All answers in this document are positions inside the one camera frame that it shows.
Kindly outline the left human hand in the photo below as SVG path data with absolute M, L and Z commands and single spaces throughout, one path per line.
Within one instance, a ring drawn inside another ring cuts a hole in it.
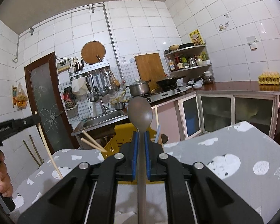
M 3 197 L 11 197 L 13 194 L 13 185 L 7 172 L 7 166 L 4 163 L 5 156 L 0 150 L 0 193 Z

